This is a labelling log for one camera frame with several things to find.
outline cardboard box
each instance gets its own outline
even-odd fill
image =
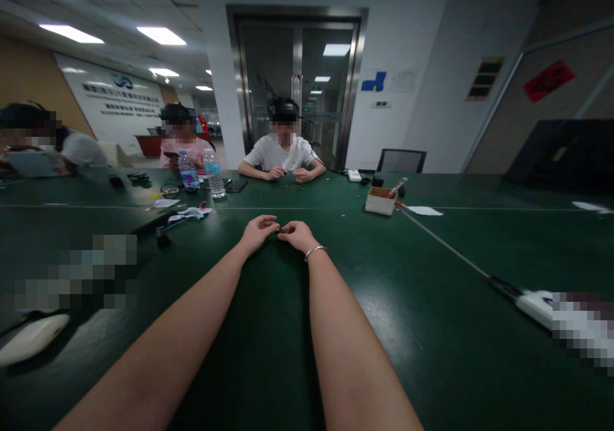
[[[390,199],[385,197],[391,191],[389,188],[372,187],[366,197],[365,210],[387,216],[392,215],[392,211],[395,209],[397,194],[395,193]]]

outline hand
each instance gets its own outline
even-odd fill
[[[289,242],[292,247],[306,254],[309,250],[320,245],[317,242],[309,226],[304,222],[291,221],[281,229],[277,238]]]
[[[296,177],[296,181],[299,183],[307,183],[313,180],[313,174],[311,171],[304,168],[296,169],[294,172],[292,172],[292,174]]]
[[[272,180],[277,180],[278,178],[283,177],[287,173],[288,171],[283,167],[275,166],[267,172],[265,179],[267,182],[270,182]]]
[[[260,248],[268,235],[279,229],[279,223],[275,223],[275,220],[277,220],[275,215],[261,215],[254,218],[245,227],[239,245],[245,247],[250,255],[253,254]]]

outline plastic bottle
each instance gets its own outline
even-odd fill
[[[226,196],[226,189],[224,188],[219,161],[217,155],[211,148],[205,150],[205,170],[209,176],[211,196],[214,198],[223,198]]]
[[[198,174],[196,173],[196,167],[190,158],[187,156],[187,152],[182,150],[179,152],[179,159],[177,160],[179,166],[179,172],[181,173],[181,179],[184,181],[184,187],[187,192],[197,192],[200,189],[200,182],[198,181]]]

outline bracelet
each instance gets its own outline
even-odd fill
[[[326,253],[328,253],[328,249],[324,246],[317,246],[314,247],[313,249],[309,250],[306,254],[305,254],[305,261],[307,261],[307,259],[309,258],[309,256],[311,255],[311,252],[315,252],[317,249],[324,249],[326,251]]]

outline smartphone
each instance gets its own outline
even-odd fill
[[[237,180],[231,186],[226,188],[226,192],[239,192],[243,188],[245,188],[245,185],[247,185],[247,184],[248,184],[247,180]]]
[[[227,187],[228,185],[230,185],[230,182],[232,182],[231,179],[229,178],[222,178],[222,180],[224,181],[224,186]],[[209,189],[209,180],[208,179],[204,179],[201,184],[200,184],[203,188],[205,189]]]

